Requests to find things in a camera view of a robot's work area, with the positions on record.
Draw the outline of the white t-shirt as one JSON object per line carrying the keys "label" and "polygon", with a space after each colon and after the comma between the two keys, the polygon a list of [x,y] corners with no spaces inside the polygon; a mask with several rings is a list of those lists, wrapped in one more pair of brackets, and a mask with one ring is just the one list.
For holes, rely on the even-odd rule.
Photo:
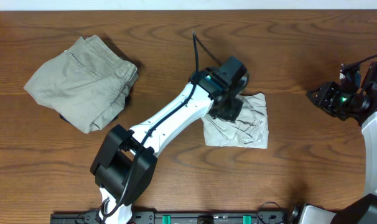
{"label": "white t-shirt", "polygon": [[237,98],[243,106],[235,121],[212,118],[209,114],[202,118],[205,144],[266,149],[269,126],[265,95],[238,95]]}

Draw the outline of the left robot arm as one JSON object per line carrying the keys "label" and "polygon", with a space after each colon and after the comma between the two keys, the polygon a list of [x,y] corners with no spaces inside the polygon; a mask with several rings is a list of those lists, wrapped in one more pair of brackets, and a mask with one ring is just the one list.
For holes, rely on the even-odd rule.
{"label": "left robot arm", "polygon": [[127,223],[131,205],[151,183],[162,150],[187,126],[209,114],[235,121],[248,84],[248,70],[236,57],[219,67],[195,70],[179,95],[151,118],[124,129],[113,127],[90,167],[100,188],[100,223]]}

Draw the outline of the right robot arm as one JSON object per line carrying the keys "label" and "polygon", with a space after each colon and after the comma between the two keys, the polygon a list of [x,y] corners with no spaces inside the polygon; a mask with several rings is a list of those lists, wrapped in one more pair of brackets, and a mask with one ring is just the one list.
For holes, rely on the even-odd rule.
{"label": "right robot arm", "polygon": [[360,62],[343,64],[339,81],[324,83],[306,95],[311,103],[341,121],[353,119],[364,143],[362,195],[339,210],[305,203],[296,206],[287,223],[377,223],[377,62],[360,75]]}

